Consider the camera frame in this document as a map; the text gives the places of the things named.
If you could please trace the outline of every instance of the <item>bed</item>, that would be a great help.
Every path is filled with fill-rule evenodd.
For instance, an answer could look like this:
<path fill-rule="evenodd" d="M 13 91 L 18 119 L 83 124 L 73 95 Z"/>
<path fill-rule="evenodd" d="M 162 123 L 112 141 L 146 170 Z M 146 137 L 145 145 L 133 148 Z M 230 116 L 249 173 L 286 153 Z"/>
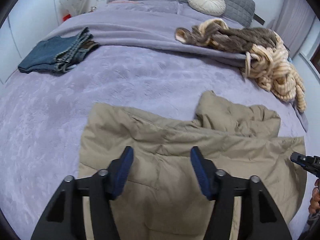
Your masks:
<path fill-rule="evenodd" d="M 139 1 L 139 6 L 111 2 L 92 14 L 69 19 L 47 36 L 71 36 L 89 26 L 95 41 L 104 45 L 73 70 L 64 75 L 15 72 L 6 84 L 0 103 L 0 208 L 22 240 L 31 238 L 61 180 L 77 176 L 80 137 L 95 102 L 191 120 L 201 93 L 213 90 L 234 103 L 261 104 L 277 111 L 279 136 L 304 136 L 307 154 L 314 154 L 292 106 L 241 76 L 238 67 L 243 57 L 222 57 L 210 49 L 182 45 L 173 32 L 172 36 L 166 32 L 174 27 L 190 29 L 209 16 L 191 9 L 187 0 L 129 1 Z M 229 26 L 250 26 L 254 2 L 225 1 L 222 18 Z M 161 22 L 164 16 L 175 20 Z M 119 22 L 134 36 L 114 37 L 103 29 Z M 144 44 L 139 43 L 142 37 Z M 305 198 L 289 225 L 293 239 L 306 222 L 314 181 L 308 175 Z"/>

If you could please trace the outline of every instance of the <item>pillow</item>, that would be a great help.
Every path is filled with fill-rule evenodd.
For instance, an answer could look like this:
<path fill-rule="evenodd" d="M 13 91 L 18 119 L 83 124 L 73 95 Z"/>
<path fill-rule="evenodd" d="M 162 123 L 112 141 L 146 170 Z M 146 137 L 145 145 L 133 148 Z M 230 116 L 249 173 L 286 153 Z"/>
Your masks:
<path fill-rule="evenodd" d="M 188 0 L 188 3 L 194 10 L 212 16 L 220 16 L 226 10 L 224 0 Z"/>

